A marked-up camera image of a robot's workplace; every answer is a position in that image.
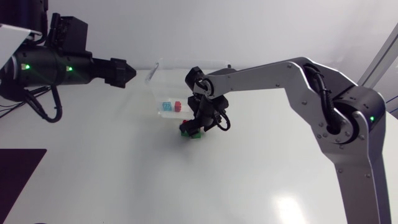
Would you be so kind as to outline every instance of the white panel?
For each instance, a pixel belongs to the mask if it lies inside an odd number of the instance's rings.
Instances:
[[[0,68],[10,59],[30,30],[0,24]]]

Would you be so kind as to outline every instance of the black cable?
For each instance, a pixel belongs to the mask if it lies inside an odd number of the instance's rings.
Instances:
[[[326,88],[323,76],[320,72],[309,66],[304,66],[307,72],[311,73],[318,83],[319,94],[321,97],[322,111],[325,115],[326,122],[328,123],[329,132],[331,134],[338,134],[340,132],[340,120],[335,111],[333,101],[330,99],[330,92]]]
[[[196,83],[202,90],[207,91],[207,90],[208,90],[207,86],[203,85],[203,84],[200,83],[199,81],[200,81],[200,80],[197,79],[197,80],[195,80],[195,83]]]
[[[213,119],[218,128],[220,128],[223,131],[228,131],[231,128],[231,122],[229,121],[228,116],[224,112],[219,112],[219,113],[220,113],[220,116],[223,117],[226,121],[226,128],[224,128],[224,127],[222,127],[222,125],[220,125],[220,122],[218,122],[215,115],[213,115]]]
[[[57,113],[55,114],[54,118],[50,118],[45,110],[43,109],[43,106],[37,101],[36,97],[31,93],[28,92],[25,95],[25,102],[29,104],[29,106],[43,119],[48,121],[49,123],[56,123],[59,121],[62,117],[62,105],[61,105],[61,100],[58,94],[58,90],[56,86],[51,86],[51,91],[52,95],[54,98],[55,102],[55,109],[57,110]]]
[[[32,90],[32,92],[37,92],[37,91],[40,90],[40,89],[41,89],[41,90],[44,90],[44,88],[41,87],[41,88],[37,88],[37,89],[35,89],[35,90]],[[35,97],[42,96],[42,95],[48,93],[49,91],[50,91],[50,88],[47,87],[47,89],[44,90],[44,91],[42,91],[41,93],[38,92],[37,95],[36,95]],[[5,112],[4,114],[0,115],[0,118],[3,118],[5,115],[11,113],[11,112],[14,111],[15,109],[20,108],[21,106],[24,106],[24,105],[25,105],[25,102],[16,103],[16,104],[15,104],[15,107],[13,107],[13,108],[8,108],[8,109],[5,109],[5,110],[1,110],[1,111],[6,111],[6,110],[8,110],[8,111]]]
[[[16,106],[16,105],[18,105],[19,103],[16,103],[16,104],[14,104],[14,105],[8,105],[8,106],[3,106],[3,105],[0,105],[1,107],[13,107],[13,106]]]

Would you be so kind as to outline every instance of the green led light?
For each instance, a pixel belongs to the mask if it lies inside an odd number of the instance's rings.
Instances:
[[[28,65],[28,64],[21,64],[21,69],[22,69],[22,70],[28,70],[28,69],[30,69],[30,65]]]

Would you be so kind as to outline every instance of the cylindrical motor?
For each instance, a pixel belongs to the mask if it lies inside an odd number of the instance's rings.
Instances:
[[[4,66],[4,77],[23,86],[87,84],[91,57],[59,55],[43,46],[22,45]]]

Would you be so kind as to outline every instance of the metal frame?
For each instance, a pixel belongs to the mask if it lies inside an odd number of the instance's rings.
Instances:
[[[391,64],[398,57],[398,24],[387,38],[376,57],[373,59],[358,85],[374,88]]]
[[[231,91],[284,88],[290,106],[312,127],[322,153],[336,167],[348,223],[391,223],[382,159],[385,113],[370,129],[365,116],[355,111],[351,117],[356,120],[359,133],[352,140],[353,124],[335,109],[342,120],[342,128],[339,134],[330,134],[326,129],[320,97],[308,84],[297,64],[299,60],[303,59],[295,58],[226,75],[204,75],[201,84],[207,86],[207,90],[195,84],[193,91],[214,99]],[[356,85],[336,70],[315,65],[329,77],[337,79],[340,76],[345,84]]]

